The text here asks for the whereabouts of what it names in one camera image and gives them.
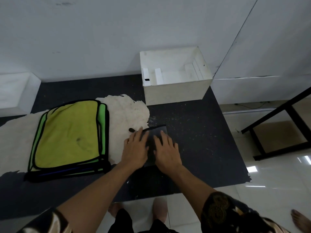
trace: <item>dark gray board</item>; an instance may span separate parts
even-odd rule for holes
[[[141,75],[42,83],[32,113],[74,100],[121,94],[145,102]],[[148,109],[149,126],[166,124],[168,134],[179,144],[184,166],[195,176],[212,187],[251,180],[211,88],[203,100],[151,105]],[[0,125],[16,117],[0,118]],[[58,206],[102,175],[29,183],[23,181],[24,173],[7,172],[0,177],[0,220],[40,214]],[[156,166],[150,166],[133,173],[115,201],[179,192],[172,180]]]

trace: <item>white tiled floor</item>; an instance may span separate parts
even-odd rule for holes
[[[231,130],[235,130],[239,118],[231,116],[227,119]],[[258,211],[262,216],[273,219],[291,232],[300,232],[292,223],[291,209],[297,209],[311,219],[311,149],[290,153],[261,161],[254,161],[253,156],[259,152],[249,135],[233,132],[233,137],[247,167],[255,166],[256,172],[251,172],[251,183],[217,188],[249,207]],[[166,197],[168,201],[168,218],[166,225],[180,233],[201,232],[200,222],[190,204],[182,194]],[[151,207],[153,198],[135,200],[125,203],[125,209],[133,219],[135,232],[148,230],[152,223]],[[24,219],[10,219],[0,222],[1,229],[21,222]],[[98,233],[106,233],[114,223],[109,213],[104,217]]]

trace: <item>leg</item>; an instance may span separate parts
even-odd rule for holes
[[[111,204],[108,212],[116,219],[108,233],[134,233],[132,219],[121,203]]]
[[[291,211],[291,216],[295,226],[303,233],[311,233],[311,221],[297,210]]]
[[[152,206],[153,213],[153,224],[149,232],[163,232],[163,233],[173,233],[176,232],[167,228],[164,224],[167,216],[167,202],[165,198],[155,198]]]

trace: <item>bare foot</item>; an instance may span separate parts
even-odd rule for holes
[[[153,220],[159,219],[161,222],[165,223],[167,216],[167,202],[163,197],[157,197],[153,201],[152,206]]]
[[[291,216],[295,226],[303,233],[311,233],[311,221],[297,210],[291,211]]]
[[[118,211],[123,208],[122,203],[113,203],[109,206],[108,212],[113,216],[114,218],[116,217]]]

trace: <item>metal frame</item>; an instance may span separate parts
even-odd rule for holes
[[[302,100],[303,98],[307,97],[310,94],[311,94],[311,87],[309,87],[307,90],[303,91],[299,95],[295,96],[294,98],[290,99],[289,101],[285,102],[284,104],[282,104],[281,106],[279,106],[278,108],[276,108],[275,110],[267,114],[266,116],[258,119],[256,122],[254,122],[253,124],[249,125],[248,127],[244,128],[241,131],[242,134],[244,134],[247,131],[250,132],[259,152],[261,153],[261,155],[254,156],[254,159],[256,161],[266,159],[266,158],[271,158],[274,156],[278,156],[278,155],[293,152],[293,151],[311,148],[311,130],[305,124],[303,119],[299,116],[297,111],[292,106],[293,104],[297,103],[298,101]],[[279,149],[279,150],[266,153],[253,128],[263,123],[264,121],[268,120],[269,118],[273,117],[274,115],[280,113],[283,110],[285,110],[289,114],[289,116],[291,117],[295,125],[298,127],[298,129],[301,131],[301,133],[304,135],[307,141],[301,144],[289,146],[283,149]]]

